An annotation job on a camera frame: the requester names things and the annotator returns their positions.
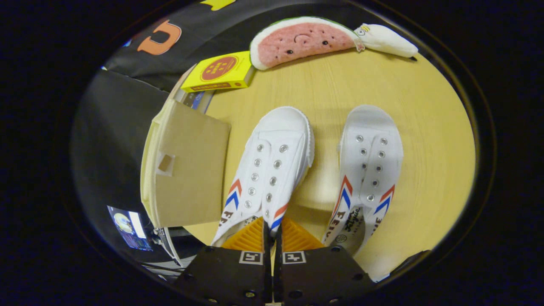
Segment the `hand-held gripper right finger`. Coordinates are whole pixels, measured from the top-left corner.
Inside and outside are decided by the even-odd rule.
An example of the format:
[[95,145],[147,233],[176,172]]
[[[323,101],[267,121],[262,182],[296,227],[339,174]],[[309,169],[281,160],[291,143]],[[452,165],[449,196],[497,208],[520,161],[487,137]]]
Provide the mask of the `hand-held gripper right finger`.
[[375,288],[342,246],[324,246],[293,219],[283,219],[275,246],[274,301],[282,306],[349,306]]

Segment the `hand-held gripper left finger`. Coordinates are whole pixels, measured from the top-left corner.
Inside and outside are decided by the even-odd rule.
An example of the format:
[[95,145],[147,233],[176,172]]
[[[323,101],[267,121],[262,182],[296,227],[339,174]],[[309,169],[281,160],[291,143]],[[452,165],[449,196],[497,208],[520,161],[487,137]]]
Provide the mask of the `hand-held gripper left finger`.
[[272,302],[268,225],[252,221],[226,242],[206,246],[174,283],[198,305],[264,306]]

